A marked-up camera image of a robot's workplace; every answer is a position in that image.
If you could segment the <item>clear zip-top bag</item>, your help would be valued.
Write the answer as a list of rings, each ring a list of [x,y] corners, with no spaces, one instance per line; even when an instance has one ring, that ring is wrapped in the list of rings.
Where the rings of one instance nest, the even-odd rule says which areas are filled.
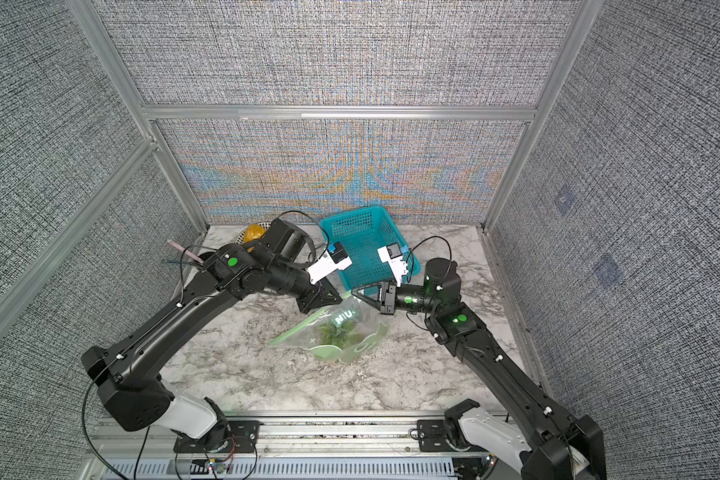
[[[301,349],[317,360],[342,364],[372,351],[387,336],[390,321],[350,292],[342,293],[341,299],[337,305],[315,310],[269,345]]]

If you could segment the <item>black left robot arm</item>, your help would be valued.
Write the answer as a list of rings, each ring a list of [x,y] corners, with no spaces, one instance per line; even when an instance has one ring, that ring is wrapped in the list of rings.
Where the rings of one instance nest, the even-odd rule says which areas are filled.
[[[223,428],[226,418],[214,402],[172,391],[161,370],[209,322],[251,294],[290,296],[303,314],[339,304],[331,282],[296,260],[313,245],[302,229],[275,219],[258,239],[202,254],[192,280],[145,324],[107,348],[83,354],[105,410],[129,432],[158,425],[199,439]]]

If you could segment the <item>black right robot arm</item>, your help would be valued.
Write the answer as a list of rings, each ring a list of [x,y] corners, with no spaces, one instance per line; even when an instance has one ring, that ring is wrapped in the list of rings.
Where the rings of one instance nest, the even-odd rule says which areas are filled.
[[[487,386],[514,421],[501,423],[478,402],[464,400],[444,413],[452,448],[479,447],[524,479],[606,478],[602,429],[588,415],[575,417],[509,357],[463,301],[461,284],[455,261],[434,258],[426,263],[420,285],[385,280],[352,294],[382,315],[424,314],[434,340]]]

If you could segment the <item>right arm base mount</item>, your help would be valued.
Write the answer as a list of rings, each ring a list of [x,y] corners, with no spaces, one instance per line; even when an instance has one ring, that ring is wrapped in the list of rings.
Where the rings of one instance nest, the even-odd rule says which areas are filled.
[[[442,419],[419,419],[416,426],[408,431],[408,436],[418,443],[421,452],[487,453],[485,448],[467,442],[458,423],[464,414],[475,408],[492,420],[507,418],[507,415],[488,412],[475,400],[466,399],[445,410]]]

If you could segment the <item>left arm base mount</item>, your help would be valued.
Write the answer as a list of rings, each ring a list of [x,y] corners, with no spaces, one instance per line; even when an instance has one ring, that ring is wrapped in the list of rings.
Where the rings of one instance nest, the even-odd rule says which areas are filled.
[[[213,427],[200,439],[178,436],[174,453],[253,453],[261,423],[257,420],[232,420]]]

